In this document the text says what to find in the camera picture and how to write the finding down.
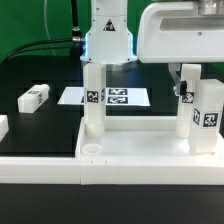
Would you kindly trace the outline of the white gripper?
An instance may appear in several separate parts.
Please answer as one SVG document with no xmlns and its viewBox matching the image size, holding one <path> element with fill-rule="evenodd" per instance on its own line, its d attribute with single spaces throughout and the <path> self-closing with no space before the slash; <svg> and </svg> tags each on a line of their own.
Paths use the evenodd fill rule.
<svg viewBox="0 0 224 224">
<path fill-rule="evenodd" d="M 169 63 L 173 91 L 184 96 L 179 63 L 224 62 L 224 0 L 150 4 L 140 19 L 137 56 L 142 63 Z"/>
</svg>

